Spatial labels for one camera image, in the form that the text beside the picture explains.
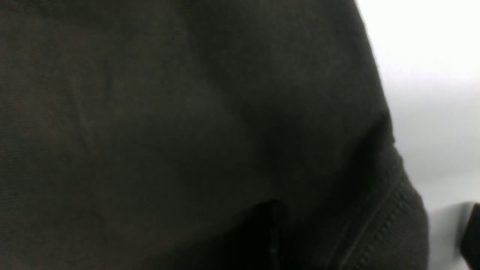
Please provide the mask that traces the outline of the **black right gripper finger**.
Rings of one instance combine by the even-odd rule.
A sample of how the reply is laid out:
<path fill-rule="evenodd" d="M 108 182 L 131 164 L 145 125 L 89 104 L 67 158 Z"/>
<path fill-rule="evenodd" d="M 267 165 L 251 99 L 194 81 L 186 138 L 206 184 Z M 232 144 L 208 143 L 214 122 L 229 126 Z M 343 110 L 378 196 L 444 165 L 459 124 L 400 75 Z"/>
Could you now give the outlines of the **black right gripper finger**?
<path fill-rule="evenodd" d="M 460 254 L 470 269 L 480 268 L 480 204 L 475 203 L 470 212 L 460 243 Z"/>

